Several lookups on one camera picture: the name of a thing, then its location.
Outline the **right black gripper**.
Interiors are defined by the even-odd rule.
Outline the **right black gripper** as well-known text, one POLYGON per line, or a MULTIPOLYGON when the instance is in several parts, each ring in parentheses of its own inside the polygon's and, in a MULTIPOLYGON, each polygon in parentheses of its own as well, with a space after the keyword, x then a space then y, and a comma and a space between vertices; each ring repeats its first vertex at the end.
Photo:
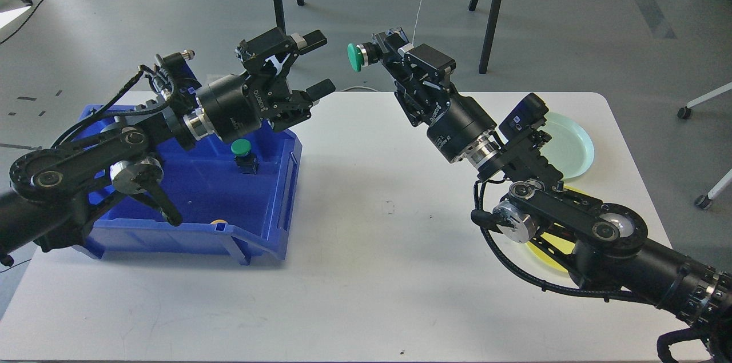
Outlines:
POLYGON ((497 156, 498 146, 490 139, 496 123, 451 82, 454 58, 426 43, 414 45, 402 27, 374 33, 372 43, 373 61, 395 80, 395 97, 410 124, 427 124, 429 141, 448 162, 483 165, 497 156))

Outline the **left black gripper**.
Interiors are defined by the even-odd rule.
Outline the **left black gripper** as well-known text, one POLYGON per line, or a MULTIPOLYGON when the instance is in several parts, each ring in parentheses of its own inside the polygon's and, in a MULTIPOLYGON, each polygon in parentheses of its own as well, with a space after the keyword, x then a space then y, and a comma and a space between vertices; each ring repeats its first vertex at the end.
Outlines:
POLYGON ((305 90, 292 90, 284 70, 288 58, 308 54, 328 42, 321 30, 306 35, 286 35, 279 27, 251 40, 241 40, 236 56, 245 72, 228 74, 196 90, 198 107, 223 142, 233 142, 259 130, 266 122, 282 132, 308 120, 314 103, 332 94, 336 87, 324 79, 305 90))

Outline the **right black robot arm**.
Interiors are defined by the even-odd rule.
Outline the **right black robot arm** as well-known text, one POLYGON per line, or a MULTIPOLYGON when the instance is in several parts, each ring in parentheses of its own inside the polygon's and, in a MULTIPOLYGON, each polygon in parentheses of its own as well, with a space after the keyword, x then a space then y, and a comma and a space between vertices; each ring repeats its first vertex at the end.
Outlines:
POLYGON ((657 339, 663 362, 675 343, 699 340, 714 362, 730 361, 730 274, 652 241, 632 209, 567 189, 564 176, 540 150, 551 136, 541 127, 547 106, 526 95, 497 125, 451 82, 454 59, 402 29, 351 43, 354 70, 380 63, 395 80, 395 97, 412 126, 449 162, 466 160, 478 171, 471 219, 497 259, 521 280, 566 296, 632 301, 663 309, 686 329, 657 339), (574 288, 541 280, 510 261, 492 238, 501 233, 531 243, 564 267, 574 288))

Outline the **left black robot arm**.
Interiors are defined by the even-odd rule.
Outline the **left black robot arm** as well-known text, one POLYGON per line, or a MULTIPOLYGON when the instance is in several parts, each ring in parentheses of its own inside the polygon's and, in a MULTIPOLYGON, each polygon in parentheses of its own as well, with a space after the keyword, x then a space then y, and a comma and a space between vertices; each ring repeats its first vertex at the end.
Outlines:
POLYGON ((311 117, 335 91, 325 79, 291 90, 287 75, 298 57, 327 43, 321 30, 285 34, 275 27, 240 42, 245 71, 202 85, 188 66, 193 50, 157 56, 141 65, 110 102, 78 121, 49 149, 33 150, 10 167, 2 192, 2 265, 34 242, 43 251, 83 244, 94 223, 131 197, 173 226, 183 217, 161 186, 157 146, 175 139, 185 150, 214 134, 233 142, 268 121, 283 131, 311 117))

